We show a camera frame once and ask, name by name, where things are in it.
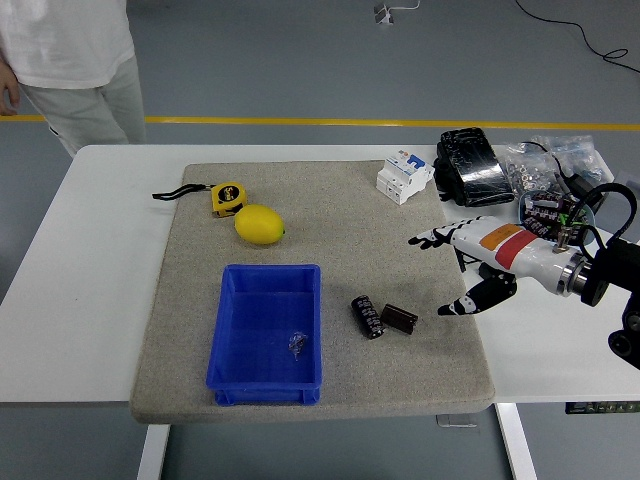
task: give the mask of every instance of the lemon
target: lemon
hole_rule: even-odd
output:
[[[284,235],[280,215],[264,205],[250,204],[235,215],[236,232],[243,240],[257,245],[275,243]]]

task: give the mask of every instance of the gray floor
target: gray floor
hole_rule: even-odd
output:
[[[629,48],[623,61],[640,67],[638,2],[522,1],[582,23],[603,52]],[[441,128],[150,124],[150,143],[431,144],[450,121],[507,121],[485,129],[492,143],[590,134],[614,173],[640,174],[637,130],[528,124],[640,123],[640,75],[598,59],[576,29],[528,18],[513,0],[423,2],[382,27],[374,3],[130,1],[146,113],[424,119]],[[0,132],[2,299],[70,159],[44,124],[0,123]],[[521,406],[540,479],[636,475],[640,416],[562,412]],[[164,478],[509,478],[493,411],[478,420],[472,431],[438,429],[433,417],[175,427]],[[3,406],[0,478],[134,478],[143,441],[144,427],[121,405]]]

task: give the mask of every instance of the gray pants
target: gray pants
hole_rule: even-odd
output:
[[[86,145],[146,142],[135,56],[120,65],[113,79],[103,87],[77,90],[21,87],[72,157]]]

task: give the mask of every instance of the clear plastic bag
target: clear plastic bag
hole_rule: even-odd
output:
[[[531,191],[561,191],[555,160],[540,147],[526,143],[506,145],[499,162],[518,199]]]
[[[298,361],[298,356],[302,352],[302,347],[304,347],[304,344],[307,342],[307,338],[309,337],[302,332],[295,332],[291,335],[291,338],[289,338],[289,351],[293,353],[296,362]]]
[[[590,135],[576,137],[538,135],[531,140],[544,145],[556,156],[567,177],[577,173],[581,177],[591,180],[594,184],[603,180],[604,171]]]

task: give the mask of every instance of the black capacitor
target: black capacitor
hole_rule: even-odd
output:
[[[380,321],[378,312],[373,308],[369,297],[360,295],[358,298],[355,298],[351,302],[351,308],[353,308],[353,311],[356,313],[367,338],[373,340],[384,333],[384,326]]]
[[[406,310],[387,303],[382,309],[380,321],[411,335],[413,333],[413,327],[418,323],[418,316],[415,313],[407,312]]]

